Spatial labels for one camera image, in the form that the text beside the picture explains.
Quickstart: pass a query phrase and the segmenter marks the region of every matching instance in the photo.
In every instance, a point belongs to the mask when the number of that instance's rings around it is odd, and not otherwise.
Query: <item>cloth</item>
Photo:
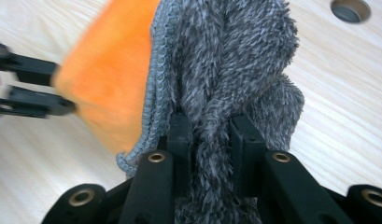
[[[53,86],[113,153],[141,134],[151,54],[149,27],[159,0],[113,0],[68,55]]]
[[[176,198],[176,223],[260,223],[256,199],[233,193],[227,128],[231,116],[247,114],[269,149],[290,149],[304,97],[283,74],[298,46],[288,6],[162,0],[152,30],[152,58],[159,56],[149,68],[157,72],[149,72],[143,132],[118,165],[134,175],[180,110],[191,122],[196,164],[187,197]]]

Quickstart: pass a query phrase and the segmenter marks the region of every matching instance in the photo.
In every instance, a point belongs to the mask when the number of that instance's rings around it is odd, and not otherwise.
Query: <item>metal ring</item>
[[[281,162],[289,162],[290,161],[290,157],[284,153],[280,153],[280,152],[277,152],[275,154],[273,154],[273,159],[277,160],[277,161],[281,161]]]
[[[92,189],[80,189],[69,198],[68,202],[74,207],[82,206],[89,203],[94,198],[94,194]]]
[[[382,207],[382,193],[372,189],[364,189],[361,194],[369,203]]]
[[[161,162],[164,161],[165,156],[162,153],[153,153],[148,156],[148,160],[151,162]]]

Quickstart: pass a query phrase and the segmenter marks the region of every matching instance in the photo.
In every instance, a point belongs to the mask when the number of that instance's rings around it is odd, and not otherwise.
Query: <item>fuzzy gray cloth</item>
[[[170,115],[188,116],[196,164],[188,196],[176,199],[176,223],[260,223],[257,200],[233,194],[228,124],[247,114],[269,149],[289,150],[304,105],[282,73],[295,35],[281,0],[162,0],[152,24],[143,133],[118,164],[133,175]]]

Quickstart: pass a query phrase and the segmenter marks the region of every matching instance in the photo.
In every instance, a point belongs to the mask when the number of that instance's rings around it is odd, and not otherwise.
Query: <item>orange fabric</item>
[[[59,94],[111,152],[129,152],[141,134],[149,70],[149,27],[159,0],[113,0],[53,79]]]

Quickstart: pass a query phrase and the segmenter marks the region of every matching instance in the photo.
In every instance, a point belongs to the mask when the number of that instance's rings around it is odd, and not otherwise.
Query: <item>wood grain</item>
[[[291,152],[329,189],[382,188],[382,0],[367,1],[372,17],[362,24],[339,21],[330,3],[290,1],[300,47],[286,73],[306,100]],[[105,5],[0,0],[0,41],[60,63]],[[0,72],[0,82],[0,96],[18,85],[10,73]],[[74,115],[0,117],[0,223],[38,223],[67,189],[111,189],[124,179],[114,155]]]

